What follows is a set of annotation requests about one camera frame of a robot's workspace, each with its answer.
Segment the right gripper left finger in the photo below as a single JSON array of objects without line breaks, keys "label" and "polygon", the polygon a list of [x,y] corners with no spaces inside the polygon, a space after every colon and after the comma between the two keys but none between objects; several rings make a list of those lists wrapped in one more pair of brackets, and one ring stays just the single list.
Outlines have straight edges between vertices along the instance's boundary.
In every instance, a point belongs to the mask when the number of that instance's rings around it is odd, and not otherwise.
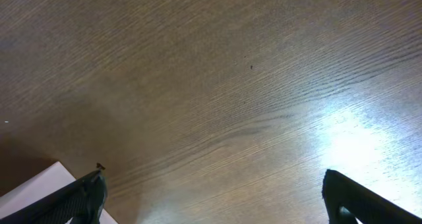
[{"label": "right gripper left finger", "polygon": [[1,224],[100,224],[107,186],[100,163],[96,170],[4,218]]}]

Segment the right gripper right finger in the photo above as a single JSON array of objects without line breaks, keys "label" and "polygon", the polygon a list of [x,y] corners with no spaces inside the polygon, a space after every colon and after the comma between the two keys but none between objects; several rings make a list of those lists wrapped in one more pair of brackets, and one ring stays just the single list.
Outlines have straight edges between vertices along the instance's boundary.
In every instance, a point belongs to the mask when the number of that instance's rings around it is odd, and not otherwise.
[{"label": "right gripper right finger", "polygon": [[329,224],[421,222],[420,217],[335,170],[328,169],[325,172],[322,197]]}]

